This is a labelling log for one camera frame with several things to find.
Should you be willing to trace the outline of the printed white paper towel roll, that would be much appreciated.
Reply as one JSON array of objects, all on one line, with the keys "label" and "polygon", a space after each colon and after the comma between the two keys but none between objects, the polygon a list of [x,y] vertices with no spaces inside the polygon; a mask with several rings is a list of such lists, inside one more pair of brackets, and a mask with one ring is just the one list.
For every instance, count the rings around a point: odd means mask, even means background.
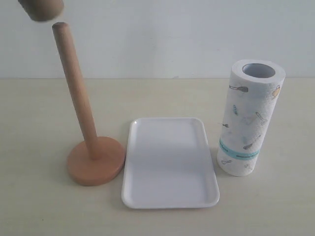
[{"label": "printed white paper towel roll", "polygon": [[253,172],[285,80],[279,65],[243,59],[230,72],[217,162],[236,177]]}]

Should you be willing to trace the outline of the brown cardboard tube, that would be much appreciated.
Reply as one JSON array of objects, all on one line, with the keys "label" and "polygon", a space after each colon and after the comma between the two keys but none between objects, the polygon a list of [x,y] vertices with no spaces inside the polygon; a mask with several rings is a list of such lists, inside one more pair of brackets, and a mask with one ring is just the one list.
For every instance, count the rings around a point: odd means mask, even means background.
[{"label": "brown cardboard tube", "polygon": [[36,22],[47,22],[58,17],[63,9],[62,0],[18,0],[28,16]]}]

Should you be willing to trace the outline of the wooden paper towel holder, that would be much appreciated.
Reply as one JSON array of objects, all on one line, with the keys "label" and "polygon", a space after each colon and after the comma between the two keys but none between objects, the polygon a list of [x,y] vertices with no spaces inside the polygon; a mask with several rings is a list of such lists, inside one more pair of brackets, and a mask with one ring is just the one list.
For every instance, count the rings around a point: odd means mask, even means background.
[{"label": "wooden paper towel holder", "polygon": [[70,32],[65,22],[52,26],[64,75],[84,140],[67,157],[71,178],[83,186],[97,186],[114,179],[123,168],[126,152],[115,139],[96,133],[89,97]]}]

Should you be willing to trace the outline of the white rectangular plastic tray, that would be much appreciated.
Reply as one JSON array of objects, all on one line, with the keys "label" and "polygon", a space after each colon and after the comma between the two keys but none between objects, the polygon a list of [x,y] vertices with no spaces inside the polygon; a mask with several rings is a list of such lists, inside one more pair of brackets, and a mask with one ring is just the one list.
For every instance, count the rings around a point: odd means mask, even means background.
[{"label": "white rectangular plastic tray", "polygon": [[215,206],[220,191],[203,122],[193,117],[132,121],[121,198],[131,209]]}]

